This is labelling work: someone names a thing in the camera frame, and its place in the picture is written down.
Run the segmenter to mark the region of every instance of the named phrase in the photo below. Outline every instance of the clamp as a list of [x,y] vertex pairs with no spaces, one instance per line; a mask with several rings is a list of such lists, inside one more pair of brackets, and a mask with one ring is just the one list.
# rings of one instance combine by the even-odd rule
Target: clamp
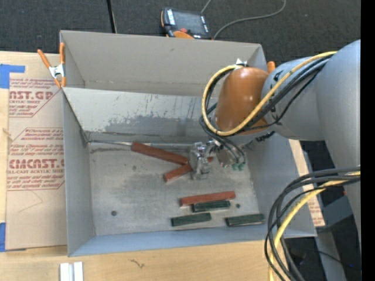
[[[40,49],[38,49],[37,52],[40,55],[40,57],[42,58],[42,61],[45,64],[45,66],[50,71],[52,77],[54,78],[54,82],[56,83],[56,85],[59,88],[65,87],[65,85],[66,85],[66,76],[65,76],[65,44],[64,43],[60,43],[60,49],[59,49],[60,64],[58,66],[56,66],[56,67],[52,67],[51,66],[50,62],[48,61],[48,59],[45,56],[45,54],[43,53],[43,51],[41,51]],[[57,75],[59,75],[59,74],[61,74],[61,76],[62,76],[61,83],[57,79]]]

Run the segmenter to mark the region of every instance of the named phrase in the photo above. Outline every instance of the blue tape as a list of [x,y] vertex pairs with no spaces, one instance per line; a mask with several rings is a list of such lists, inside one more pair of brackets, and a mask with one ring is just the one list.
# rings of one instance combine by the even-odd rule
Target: blue tape
[[0,88],[9,88],[11,73],[24,73],[25,66],[13,66],[10,64],[0,64]]
[[0,223],[0,252],[5,252],[5,223]]

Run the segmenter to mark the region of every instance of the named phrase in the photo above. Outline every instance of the cardboard sheet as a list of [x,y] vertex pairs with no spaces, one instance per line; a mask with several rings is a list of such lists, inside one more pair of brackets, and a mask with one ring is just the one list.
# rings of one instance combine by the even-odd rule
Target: cardboard sheet
[[62,93],[37,53],[0,52],[0,68],[5,249],[65,245]]

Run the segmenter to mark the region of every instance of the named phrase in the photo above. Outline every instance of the black electronic device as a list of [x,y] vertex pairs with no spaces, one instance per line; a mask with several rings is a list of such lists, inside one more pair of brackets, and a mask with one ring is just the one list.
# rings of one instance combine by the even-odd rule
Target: black electronic device
[[161,26],[169,37],[212,39],[207,20],[200,12],[164,8],[161,15]]

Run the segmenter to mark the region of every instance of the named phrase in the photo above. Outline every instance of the yellow cable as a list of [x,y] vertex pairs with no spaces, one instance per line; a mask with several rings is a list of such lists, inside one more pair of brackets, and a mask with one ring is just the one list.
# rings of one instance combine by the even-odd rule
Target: yellow cable
[[[349,175],[359,175],[360,176],[360,172],[354,172],[354,173],[350,173]],[[326,182],[324,184],[322,184],[321,186],[319,187],[325,187],[325,186],[332,186],[332,185],[338,185],[338,184],[341,184],[341,183],[344,183],[346,182],[347,180],[337,180],[337,181],[329,181],[329,182]],[[324,189],[319,189],[319,190],[316,190],[316,191],[312,191],[311,193],[307,194],[303,199],[301,199],[299,202],[297,202],[297,204],[293,207],[293,209],[290,211],[290,213],[287,215],[287,217],[284,219],[284,221],[282,222],[280,228],[278,229],[277,233],[276,233],[276,236],[275,236],[275,240],[274,240],[274,244],[275,244],[275,247],[277,248],[279,242],[280,242],[280,239],[285,231],[285,229],[287,228],[287,226],[289,225],[289,223],[291,222],[291,220],[294,218],[294,216],[296,215],[296,213],[302,208],[303,205],[305,205],[312,197],[316,196],[317,194],[320,194],[322,191],[325,191],[326,188]],[[270,261],[271,263],[274,263],[274,255],[273,253],[271,253],[270,255]],[[269,281],[273,281],[274,280],[274,276],[273,276],[273,270],[272,270],[272,267],[269,266],[268,267],[268,280]]]
[[316,56],[312,56],[310,57],[309,59],[306,59],[305,61],[303,61],[302,63],[300,63],[299,65],[295,66],[291,71],[287,72],[282,79],[280,79],[273,87],[272,89],[267,93],[267,95],[260,101],[260,103],[254,108],[254,110],[249,114],[249,116],[241,123],[239,124],[237,127],[229,130],[229,131],[220,131],[218,129],[216,129],[214,126],[212,126],[212,124],[210,123],[208,117],[207,117],[207,113],[206,113],[206,98],[207,98],[207,93],[209,91],[209,88],[212,84],[212,82],[216,79],[216,77],[225,72],[225,71],[229,71],[229,70],[232,70],[236,67],[240,67],[240,66],[228,66],[224,69],[221,69],[219,72],[217,72],[211,79],[210,81],[207,83],[207,86],[206,88],[204,89],[204,92],[203,92],[203,96],[202,96],[202,115],[203,115],[203,120],[204,122],[206,123],[207,127],[212,131],[214,132],[215,134],[217,135],[220,135],[220,136],[229,136],[229,135],[232,135],[238,131],[240,131],[241,129],[243,129],[257,114],[258,112],[261,110],[262,106],[267,103],[267,101],[269,100],[269,98],[276,92],[276,90],[285,82],[285,80],[287,80],[289,78],[289,76],[291,74],[293,74],[294,72],[296,72],[297,70],[299,70],[301,67],[305,66],[306,64],[308,63],[311,63],[312,61],[314,60],[317,60],[317,59],[320,59],[320,58],[323,58],[323,57],[326,57],[326,56],[329,56],[329,55],[332,55],[332,54],[335,54],[336,52],[326,52],[326,53],[321,53],[321,54],[318,54]]

